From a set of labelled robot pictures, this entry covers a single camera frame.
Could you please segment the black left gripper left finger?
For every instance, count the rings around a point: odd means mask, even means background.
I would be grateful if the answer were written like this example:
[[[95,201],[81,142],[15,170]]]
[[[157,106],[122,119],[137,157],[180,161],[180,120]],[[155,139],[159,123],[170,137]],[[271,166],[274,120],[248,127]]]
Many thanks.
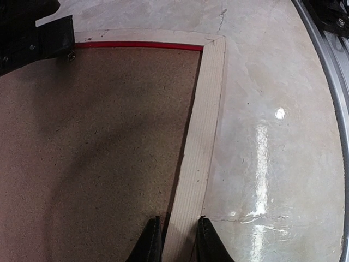
[[[162,261],[161,219],[155,216],[148,220],[126,262]]]

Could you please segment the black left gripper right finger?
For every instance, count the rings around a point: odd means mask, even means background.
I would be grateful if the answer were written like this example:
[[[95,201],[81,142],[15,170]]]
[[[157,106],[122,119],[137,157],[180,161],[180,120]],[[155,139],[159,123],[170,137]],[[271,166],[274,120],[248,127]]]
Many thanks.
[[[196,261],[234,262],[210,219],[205,216],[197,222]]]

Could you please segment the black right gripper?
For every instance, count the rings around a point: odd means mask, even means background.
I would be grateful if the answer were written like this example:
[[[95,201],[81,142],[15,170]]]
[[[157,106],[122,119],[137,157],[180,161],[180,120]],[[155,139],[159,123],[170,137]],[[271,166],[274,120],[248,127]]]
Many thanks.
[[[1,1],[1,76],[39,60],[75,58],[71,15],[39,27],[35,24],[60,6],[57,0]]]

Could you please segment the red wooden picture frame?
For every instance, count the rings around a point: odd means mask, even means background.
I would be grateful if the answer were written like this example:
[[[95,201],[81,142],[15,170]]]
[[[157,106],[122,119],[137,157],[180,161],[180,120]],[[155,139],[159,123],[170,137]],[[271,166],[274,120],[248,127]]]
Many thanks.
[[[77,32],[75,41],[78,47],[88,48],[140,44],[202,51],[184,156],[163,249],[163,261],[190,261],[212,161],[224,79],[226,38],[163,29],[107,29]]]

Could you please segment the brown backing cardboard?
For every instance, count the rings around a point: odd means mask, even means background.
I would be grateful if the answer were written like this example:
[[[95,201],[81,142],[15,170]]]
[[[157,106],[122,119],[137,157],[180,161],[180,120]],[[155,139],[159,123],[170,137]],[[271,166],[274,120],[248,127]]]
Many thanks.
[[[1,261],[125,261],[167,222],[200,62],[78,49],[1,77]]]

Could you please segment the aluminium front rail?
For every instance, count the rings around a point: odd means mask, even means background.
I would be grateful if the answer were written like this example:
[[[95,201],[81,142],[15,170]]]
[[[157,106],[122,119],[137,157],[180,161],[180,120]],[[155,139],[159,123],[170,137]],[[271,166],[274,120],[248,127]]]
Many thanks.
[[[348,79],[335,54],[335,43],[339,39],[317,28],[303,1],[293,1],[293,4],[305,24],[329,84],[344,155],[345,188],[348,189]]]

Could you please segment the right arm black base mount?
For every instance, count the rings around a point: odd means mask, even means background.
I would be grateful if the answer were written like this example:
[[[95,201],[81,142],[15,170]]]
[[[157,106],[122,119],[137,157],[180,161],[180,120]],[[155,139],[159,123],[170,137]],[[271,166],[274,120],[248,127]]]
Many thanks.
[[[304,0],[303,3],[319,29],[348,38],[348,0]]]

